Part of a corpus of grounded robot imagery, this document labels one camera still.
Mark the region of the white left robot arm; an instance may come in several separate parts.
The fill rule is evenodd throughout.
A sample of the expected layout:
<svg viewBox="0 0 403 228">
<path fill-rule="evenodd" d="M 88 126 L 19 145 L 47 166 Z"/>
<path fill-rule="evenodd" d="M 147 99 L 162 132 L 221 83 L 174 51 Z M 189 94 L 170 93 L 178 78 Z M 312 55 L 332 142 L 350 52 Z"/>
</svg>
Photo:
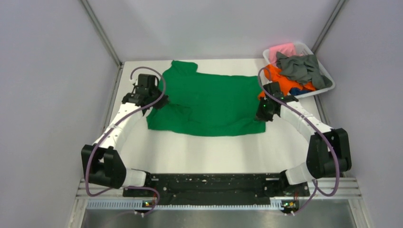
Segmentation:
<svg viewBox="0 0 403 228">
<path fill-rule="evenodd" d="M 127 93 L 118 112 L 104 133 L 81 150 L 86 185 L 96 184 L 110 189 L 134 187 L 140 196 L 152 192 L 147 172 L 129 168 L 120 156 L 128 135 L 150 109 L 160 109 L 169 101 L 159 88 L 162 79 L 155 75 L 140 74 L 132 92 Z"/>
</svg>

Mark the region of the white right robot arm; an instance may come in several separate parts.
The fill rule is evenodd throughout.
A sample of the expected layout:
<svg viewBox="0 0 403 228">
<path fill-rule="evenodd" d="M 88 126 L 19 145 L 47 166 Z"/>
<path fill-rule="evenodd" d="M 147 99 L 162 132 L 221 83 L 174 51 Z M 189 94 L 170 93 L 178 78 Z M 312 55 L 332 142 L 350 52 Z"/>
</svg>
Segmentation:
<svg viewBox="0 0 403 228">
<path fill-rule="evenodd" d="M 312 181 L 315 188 L 324 196 L 334 196 L 340 184 L 342 172 L 352 167 L 348 133 L 343 128 L 335 129 L 314 117 L 297 98 L 284 95 L 279 83 L 260 84 L 263 96 L 259 97 L 256 112 L 258 121 L 272 122 L 274 116 L 292 125 L 308 142 L 306 160 L 293 168 L 280 173 L 279 191 L 291 196 L 298 184 Z M 319 190 L 317 180 L 335 176 L 335 185 L 330 193 Z"/>
</svg>

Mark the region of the green t shirt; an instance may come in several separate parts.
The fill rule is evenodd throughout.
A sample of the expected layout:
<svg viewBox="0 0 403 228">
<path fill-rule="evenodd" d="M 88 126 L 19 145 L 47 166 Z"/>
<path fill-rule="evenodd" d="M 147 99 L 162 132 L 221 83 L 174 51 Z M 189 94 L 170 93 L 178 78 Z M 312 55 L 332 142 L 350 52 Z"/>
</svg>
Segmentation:
<svg viewBox="0 0 403 228">
<path fill-rule="evenodd" d="M 173 60 L 163 77 L 169 103 L 150 112 L 148 129 L 207 137 L 265 132 L 255 119 L 257 76 L 206 74 L 196 63 Z"/>
</svg>

